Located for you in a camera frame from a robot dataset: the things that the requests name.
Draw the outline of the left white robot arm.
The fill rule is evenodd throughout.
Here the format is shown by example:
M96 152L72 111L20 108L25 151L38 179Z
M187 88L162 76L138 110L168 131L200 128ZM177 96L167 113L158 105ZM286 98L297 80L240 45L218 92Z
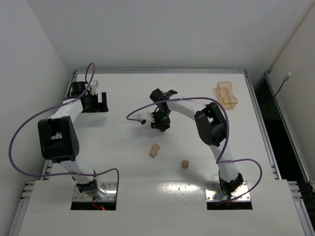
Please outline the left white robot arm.
M105 92L101 93L101 102L98 101L98 85L97 80L90 85L73 82L70 96L63 105L48 119L40 120L37 126L44 159L64 167L81 194L101 200L106 189L101 187L95 170L79 156L80 145L73 125L80 113L108 112Z

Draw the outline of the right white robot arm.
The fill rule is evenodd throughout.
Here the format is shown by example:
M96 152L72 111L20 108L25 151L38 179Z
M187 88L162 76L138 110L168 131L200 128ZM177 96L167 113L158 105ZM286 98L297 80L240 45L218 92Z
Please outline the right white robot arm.
M157 104L157 111L152 113L151 128L162 132L170 128L169 114L178 112L196 123L200 139L213 152L219 168L220 187L224 194L232 193L243 183L242 174L233 162L228 145L225 144L228 135L227 123L219 106L215 102L203 105L191 100L168 102L171 96L177 94L170 90L162 92L160 89L152 91L150 99Z

